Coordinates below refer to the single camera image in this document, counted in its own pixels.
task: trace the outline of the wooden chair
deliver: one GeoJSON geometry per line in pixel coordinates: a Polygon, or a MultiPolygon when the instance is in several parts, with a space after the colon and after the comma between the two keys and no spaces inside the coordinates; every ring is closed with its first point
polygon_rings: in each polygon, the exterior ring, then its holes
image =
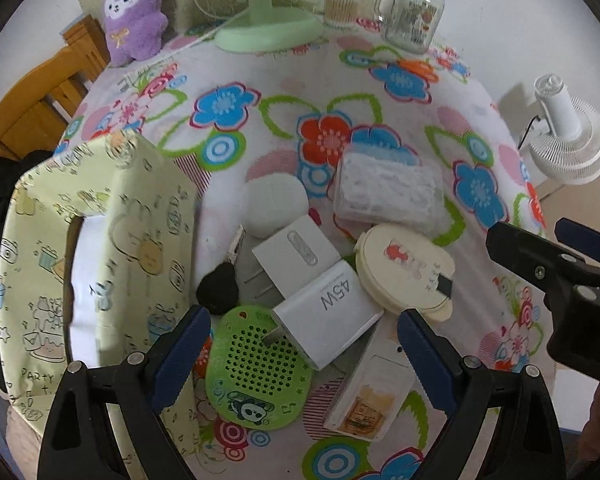
{"type": "Polygon", "coordinates": [[[0,102],[0,156],[20,160],[33,150],[55,150],[67,121],[53,102],[73,117],[87,90],[78,79],[95,81],[110,61],[104,34],[82,16],[62,36],[67,44],[24,76],[0,102]]]}

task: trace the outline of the purple plush toy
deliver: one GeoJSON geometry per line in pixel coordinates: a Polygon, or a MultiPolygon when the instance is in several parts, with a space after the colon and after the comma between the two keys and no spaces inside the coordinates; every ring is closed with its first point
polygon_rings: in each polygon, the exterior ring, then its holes
{"type": "Polygon", "coordinates": [[[105,0],[105,32],[113,66],[144,61],[160,52],[167,17],[162,0],[105,0]]]}

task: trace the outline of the white wall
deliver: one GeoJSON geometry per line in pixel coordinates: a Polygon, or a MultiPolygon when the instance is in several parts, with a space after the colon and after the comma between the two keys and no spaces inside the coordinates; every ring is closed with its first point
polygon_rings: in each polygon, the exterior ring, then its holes
{"type": "Polygon", "coordinates": [[[0,101],[29,70],[64,47],[60,36],[82,10],[78,0],[26,0],[0,34],[0,101]]]}
{"type": "Polygon", "coordinates": [[[600,112],[600,24],[582,0],[446,0],[438,31],[516,138],[539,111],[533,82],[548,72],[600,112]]]}

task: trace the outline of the yellow bow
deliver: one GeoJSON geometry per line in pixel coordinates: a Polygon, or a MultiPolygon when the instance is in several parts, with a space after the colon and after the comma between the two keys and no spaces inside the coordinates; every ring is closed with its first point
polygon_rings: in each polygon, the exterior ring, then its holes
{"type": "Polygon", "coordinates": [[[111,38],[116,41],[116,48],[120,48],[125,44],[125,38],[129,35],[128,28],[121,28],[119,32],[114,32],[111,38]]]}

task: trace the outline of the tissue box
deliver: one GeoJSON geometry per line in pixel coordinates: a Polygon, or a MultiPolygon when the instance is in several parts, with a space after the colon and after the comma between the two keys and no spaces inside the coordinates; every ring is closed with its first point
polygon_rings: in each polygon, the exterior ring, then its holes
{"type": "MultiPolygon", "coordinates": [[[[2,240],[9,250],[0,258],[0,354],[11,402],[40,435],[62,374],[75,358],[68,326],[77,221],[103,215],[87,309],[95,316],[96,363],[114,365],[130,352],[148,350],[190,305],[197,196],[173,161],[131,129],[59,153],[16,184],[2,240]]],[[[176,404],[162,414],[182,454],[196,449],[194,410],[189,378],[176,404]]],[[[110,416],[131,476],[141,478],[118,407],[110,416]]]]}
{"type": "Polygon", "coordinates": [[[398,318],[386,312],[376,324],[353,373],[333,399],[324,427],[377,442],[385,436],[413,386],[415,371],[400,347],[398,318]]]}

